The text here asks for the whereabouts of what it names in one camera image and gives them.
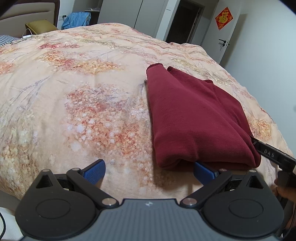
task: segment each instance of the blue gripper pad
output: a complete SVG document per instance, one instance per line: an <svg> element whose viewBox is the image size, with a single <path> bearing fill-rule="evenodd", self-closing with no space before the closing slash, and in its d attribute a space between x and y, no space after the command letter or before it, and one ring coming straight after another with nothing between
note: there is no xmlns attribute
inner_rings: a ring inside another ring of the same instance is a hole
<svg viewBox="0 0 296 241"><path fill-rule="evenodd" d="M197 180L203 185L208 184L211 180L215 179L218 176L218 172L215 172L210 167L207 167L205 164L198 162L194 163L193 174Z"/></svg>
<svg viewBox="0 0 296 241"><path fill-rule="evenodd" d="M80 174L93 185L102 179L105 176L105 173L106 164L102 159L95 161L80 172Z"/></svg>

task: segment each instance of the doorway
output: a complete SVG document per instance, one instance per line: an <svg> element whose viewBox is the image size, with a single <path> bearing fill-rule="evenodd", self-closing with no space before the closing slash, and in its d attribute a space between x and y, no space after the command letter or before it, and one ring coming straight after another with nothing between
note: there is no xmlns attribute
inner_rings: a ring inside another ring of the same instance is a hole
<svg viewBox="0 0 296 241"><path fill-rule="evenodd" d="M167 43L188 43L193 34L201 7L189 0L181 0L170 27Z"/></svg>

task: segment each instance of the white wardrobe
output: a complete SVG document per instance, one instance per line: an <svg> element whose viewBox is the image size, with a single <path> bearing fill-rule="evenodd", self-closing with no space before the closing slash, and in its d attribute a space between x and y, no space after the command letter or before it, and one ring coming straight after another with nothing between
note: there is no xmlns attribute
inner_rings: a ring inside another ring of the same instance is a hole
<svg viewBox="0 0 296 241"><path fill-rule="evenodd" d="M122 23L156 37L168 0L103 0L98 23Z"/></svg>

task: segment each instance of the blue cloth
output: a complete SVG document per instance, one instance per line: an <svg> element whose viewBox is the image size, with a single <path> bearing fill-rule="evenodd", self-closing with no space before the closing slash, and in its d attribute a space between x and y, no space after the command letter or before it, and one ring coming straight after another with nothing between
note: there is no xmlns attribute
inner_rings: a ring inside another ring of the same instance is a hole
<svg viewBox="0 0 296 241"><path fill-rule="evenodd" d="M64 20L62 30L79 26L88 26L90 19L90 12L73 12Z"/></svg>

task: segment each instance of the metal screw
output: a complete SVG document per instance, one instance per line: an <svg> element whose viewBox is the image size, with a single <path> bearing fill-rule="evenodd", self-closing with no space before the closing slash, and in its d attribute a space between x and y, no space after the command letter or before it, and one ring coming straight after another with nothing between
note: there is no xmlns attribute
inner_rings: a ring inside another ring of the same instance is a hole
<svg viewBox="0 0 296 241"><path fill-rule="evenodd" d="M190 198L190 197L184 198L182 202L187 206L193 206L197 204L197 201L194 198Z"/></svg>
<svg viewBox="0 0 296 241"><path fill-rule="evenodd" d="M112 197L108 197L102 200L102 204L106 205L106 206L113 206L114 204L116 204L116 200Z"/></svg>

